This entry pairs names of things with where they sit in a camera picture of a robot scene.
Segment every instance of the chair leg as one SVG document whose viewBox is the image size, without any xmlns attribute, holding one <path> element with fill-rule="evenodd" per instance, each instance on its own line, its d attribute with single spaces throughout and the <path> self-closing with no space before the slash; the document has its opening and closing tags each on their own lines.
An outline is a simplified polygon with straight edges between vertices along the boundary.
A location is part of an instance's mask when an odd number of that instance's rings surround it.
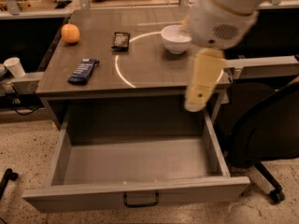
<svg viewBox="0 0 299 224">
<path fill-rule="evenodd" d="M 268 180 L 269 183 L 275 188 L 269 195 L 274 203 L 280 203 L 285 200 L 285 195 L 282 191 L 282 187 L 276 181 L 276 179 L 269 173 L 269 171 L 263 166 L 261 162 L 254 164 L 255 168 Z"/>
<path fill-rule="evenodd" d="M 8 181 L 9 180 L 15 181 L 17 178 L 18 178 L 17 173 L 13 173 L 10 168 L 6 170 L 0 183 L 0 199 L 2 198 L 2 195 L 7 187 Z"/>
</svg>

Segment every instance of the drawer handle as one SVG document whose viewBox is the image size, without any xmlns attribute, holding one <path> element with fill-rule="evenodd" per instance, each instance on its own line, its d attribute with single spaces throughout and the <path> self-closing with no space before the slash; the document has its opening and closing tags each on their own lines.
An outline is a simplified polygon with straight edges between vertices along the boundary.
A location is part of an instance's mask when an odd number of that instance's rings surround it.
<svg viewBox="0 0 299 224">
<path fill-rule="evenodd" d="M 126 207 L 134 208 L 134 207 L 149 207 L 159 204 L 159 193 L 156 193 L 156 202 L 154 203 L 141 203 L 141 204 L 129 204 L 127 199 L 127 194 L 123 194 L 123 204 Z"/>
</svg>

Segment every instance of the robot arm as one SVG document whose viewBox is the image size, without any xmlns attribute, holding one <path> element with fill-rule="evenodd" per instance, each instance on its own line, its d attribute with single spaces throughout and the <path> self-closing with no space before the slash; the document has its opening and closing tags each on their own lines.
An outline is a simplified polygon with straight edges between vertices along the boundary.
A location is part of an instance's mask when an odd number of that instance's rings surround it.
<svg viewBox="0 0 299 224">
<path fill-rule="evenodd" d="M 193 43 L 201 49 L 193 63 L 192 80 L 186 91 L 185 108 L 199 111 L 206 106 L 225 67 L 223 49 L 235 46 L 256 22 L 263 0 L 195 0 L 188 18 Z"/>
</svg>

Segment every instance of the drawer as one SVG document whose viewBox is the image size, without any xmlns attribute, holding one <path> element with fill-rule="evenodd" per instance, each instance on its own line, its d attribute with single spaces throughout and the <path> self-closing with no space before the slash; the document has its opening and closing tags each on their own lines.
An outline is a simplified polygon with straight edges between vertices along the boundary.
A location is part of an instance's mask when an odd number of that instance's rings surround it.
<svg viewBox="0 0 299 224">
<path fill-rule="evenodd" d="M 202 202 L 239 196 L 208 113 L 180 95 L 72 101 L 43 189 L 23 198 L 41 212 Z"/>
</svg>

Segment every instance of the floor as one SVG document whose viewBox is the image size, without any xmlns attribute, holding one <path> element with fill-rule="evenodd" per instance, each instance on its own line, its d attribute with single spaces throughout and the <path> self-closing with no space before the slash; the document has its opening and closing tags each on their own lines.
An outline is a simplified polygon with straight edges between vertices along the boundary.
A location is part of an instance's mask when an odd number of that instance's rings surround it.
<svg viewBox="0 0 299 224">
<path fill-rule="evenodd" d="M 25 189 L 43 187 L 58 135 L 46 111 L 36 111 L 29 116 L 0 113 L 0 176 L 7 168 L 19 174 L 16 181 L 8 182 L 0 202 L 0 218 L 6 223 L 299 223 L 299 160 L 265 164 L 284 188 L 286 200 L 280 204 L 269 201 L 266 193 L 272 189 L 271 185 L 254 168 L 250 168 L 232 171 L 232 175 L 247 175 L 251 185 L 231 203 L 39 213 L 21 196 Z"/>
</svg>

